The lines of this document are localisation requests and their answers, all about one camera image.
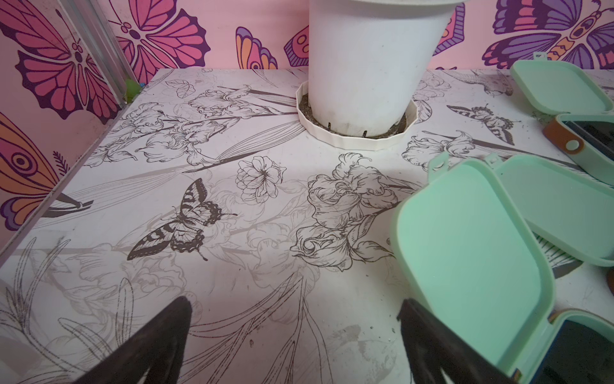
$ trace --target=soil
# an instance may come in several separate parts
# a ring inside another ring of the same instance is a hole
[[[303,98],[301,99],[301,102],[298,105],[298,108],[301,110],[301,112],[305,115],[305,117],[312,122],[313,124],[317,125],[318,127],[324,128],[327,131],[330,131],[330,123],[328,123],[328,127],[323,126],[322,124],[320,124],[320,122],[318,122],[316,120],[315,117],[313,117],[313,113],[311,112],[311,107],[309,106],[309,94],[307,95],[303,95]],[[385,139],[385,138],[389,138],[390,136],[394,136],[397,133],[401,133],[405,130],[405,127],[407,125],[407,117],[405,116],[405,114],[403,114],[403,117],[401,118],[401,121],[398,124],[395,124],[393,126],[390,127],[390,129],[388,129],[388,132],[383,133],[381,135],[377,135],[377,136],[367,136],[367,131],[365,131],[365,133],[363,134],[363,137],[369,138],[369,139]],[[335,131],[332,131],[332,133],[339,135],[339,136],[348,136],[348,137],[355,137],[355,136],[349,136],[349,135],[343,135],[341,133],[337,133]]]

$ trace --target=purple butterfly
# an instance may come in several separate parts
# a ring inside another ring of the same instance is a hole
[[[486,49],[484,64],[509,69],[516,60],[532,59],[534,52],[548,52],[549,60],[580,68],[594,69],[596,59],[601,69],[614,69],[614,22],[593,29],[602,14],[614,8],[601,10],[600,0],[592,2],[597,10],[579,21],[582,0],[498,0],[492,25],[496,34],[544,29],[565,31],[567,36],[539,32],[508,37]]]

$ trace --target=plant pot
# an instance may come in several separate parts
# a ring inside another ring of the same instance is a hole
[[[410,127],[418,120],[418,106],[413,100],[405,108],[406,124],[404,129],[396,135],[383,139],[370,139],[362,137],[341,136],[338,133],[328,131],[322,127],[319,127],[307,119],[304,113],[301,112],[299,105],[303,96],[309,91],[308,82],[304,82],[297,90],[297,110],[298,121],[305,127],[316,139],[323,141],[333,147],[342,149],[358,149],[363,151],[377,151],[379,149],[385,149],[395,144],[406,141]]]
[[[387,132],[409,105],[457,3],[310,0],[314,118],[348,136]]]

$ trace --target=white tabletop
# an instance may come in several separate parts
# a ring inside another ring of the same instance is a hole
[[[587,72],[613,95],[614,73]],[[411,289],[388,228],[424,165],[442,151],[573,164],[506,72],[426,72],[411,139],[378,152],[302,129],[306,78],[159,71],[66,186],[82,205],[55,202],[70,213],[40,219],[0,268],[2,382],[76,378],[178,296],[193,306],[181,383],[409,382],[395,317]],[[540,243],[556,309],[614,321],[606,269]]]

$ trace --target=line-drawn butterfly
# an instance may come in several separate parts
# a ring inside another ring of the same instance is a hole
[[[451,111],[459,115],[481,121],[493,135],[510,145],[514,145],[514,138],[510,132],[510,129],[514,127],[514,122],[504,117],[495,116],[487,107],[488,104],[483,107],[473,107],[471,109],[452,105],[448,106]]]
[[[207,190],[202,179],[197,179],[185,190],[177,216],[163,226],[151,231],[132,248],[128,260],[162,252],[168,245],[173,251],[200,253],[203,245],[203,227],[215,224],[224,215],[217,204],[207,202]]]

